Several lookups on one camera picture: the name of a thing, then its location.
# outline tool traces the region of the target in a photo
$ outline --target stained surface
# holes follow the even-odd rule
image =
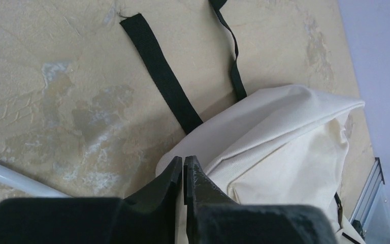
[[[73,196],[120,196],[153,179],[184,136],[122,16],[142,13],[203,120],[234,102],[231,41],[207,0],[0,1],[0,162]],[[232,1],[249,94],[305,84],[359,96],[335,0]],[[341,188],[353,210],[374,162],[362,111],[349,122]],[[0,200],[23,195],[0,185]]]

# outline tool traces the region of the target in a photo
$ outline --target white fabric bag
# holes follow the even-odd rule
[[[240,204],[307,204],[323,210],[339,243],[364,241],[343,217],[337,191],[348,151],[344,123],[360,99],[300,85],[261,89],[206,121],[156,168],[174,156],[195,155],[210,179]],[[178,243],[187,243],[186,209],[179,216]]]

